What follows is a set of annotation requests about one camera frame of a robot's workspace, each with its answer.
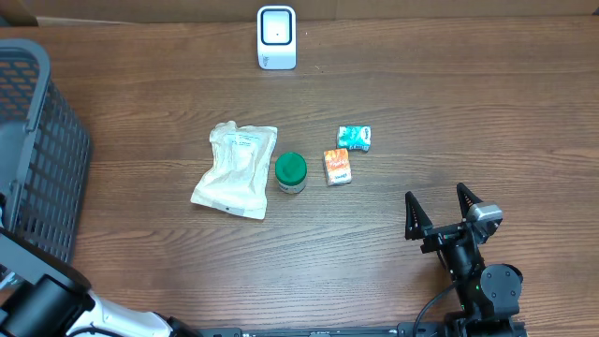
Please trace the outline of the orange tissue pack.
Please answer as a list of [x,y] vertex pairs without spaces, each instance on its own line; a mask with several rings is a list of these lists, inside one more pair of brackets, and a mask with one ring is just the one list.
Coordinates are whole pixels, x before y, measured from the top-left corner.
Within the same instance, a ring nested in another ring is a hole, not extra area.
[[351,183],[349,153],[345,148],[324,152],[324,170],[328,186]]

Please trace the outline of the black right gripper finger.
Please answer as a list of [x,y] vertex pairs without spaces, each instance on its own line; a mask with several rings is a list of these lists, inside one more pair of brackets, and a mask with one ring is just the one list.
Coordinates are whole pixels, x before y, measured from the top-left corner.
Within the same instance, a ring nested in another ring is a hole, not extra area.
[[412,241],[423,239],[427,236],[427,232],[433,229],[431,219],[412,192],[405,194],[405,206],[405,239]]
[[464,183],[457,184],[457,194],[463,219],[479,219],[482,200],[477,197]]

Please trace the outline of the teal tissue pack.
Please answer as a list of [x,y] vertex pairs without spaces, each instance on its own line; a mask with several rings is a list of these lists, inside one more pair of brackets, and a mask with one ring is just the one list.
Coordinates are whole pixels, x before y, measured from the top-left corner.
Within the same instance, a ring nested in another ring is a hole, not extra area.
[[372,145],[372,130],[369,125],[342,125],[337,133],[337,147],[348,151],[368,152]]

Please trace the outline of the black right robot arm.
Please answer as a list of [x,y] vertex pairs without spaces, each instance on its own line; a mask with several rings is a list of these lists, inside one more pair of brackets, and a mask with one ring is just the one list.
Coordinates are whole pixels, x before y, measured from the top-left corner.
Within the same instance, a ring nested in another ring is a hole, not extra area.
[[[477,197],[464,183],[457,184],[461,220],[435,227],[415,195],[405,194],[405,239],[421,240],[422,253],[435,253],[451,285],[431,299],[418,313],[410,336],[525,336],[519,313],[523,275],[510,264],[486,265],[479,246],[495,234],[504,213],[494,202]],[[441,323],[426,325],[422,318],[449,292],[455,291],[460,310],[445,315]]]

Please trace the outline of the green lid jar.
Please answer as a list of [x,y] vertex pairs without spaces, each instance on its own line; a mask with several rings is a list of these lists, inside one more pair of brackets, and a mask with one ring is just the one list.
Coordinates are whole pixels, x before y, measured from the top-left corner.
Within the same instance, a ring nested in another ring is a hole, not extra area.
[[306,186],[307,164],[302,155],[288,152],[275,162],[275,176],[279,187],[288,194],[298,194]]

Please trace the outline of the white plastic pouch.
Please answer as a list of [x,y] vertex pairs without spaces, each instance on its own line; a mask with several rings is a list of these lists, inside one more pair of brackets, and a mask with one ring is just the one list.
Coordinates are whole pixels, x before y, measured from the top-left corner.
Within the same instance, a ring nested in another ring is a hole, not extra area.
[[277,136],[275,126],[238,126],[233,121],[216,125],[209,136],[212,167],[197,183],[190,201],[241,217],[264,219]]

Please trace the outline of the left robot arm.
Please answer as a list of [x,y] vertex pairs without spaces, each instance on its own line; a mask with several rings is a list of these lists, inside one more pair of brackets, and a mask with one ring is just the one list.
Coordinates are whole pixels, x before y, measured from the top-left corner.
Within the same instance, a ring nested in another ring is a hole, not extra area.
[[20,284],[1,305],[3,336],[199,336],[174,317],[138,312],[93,291],[65,259],[72,226],[48,226],[26,202],[1,193],[1,280]]

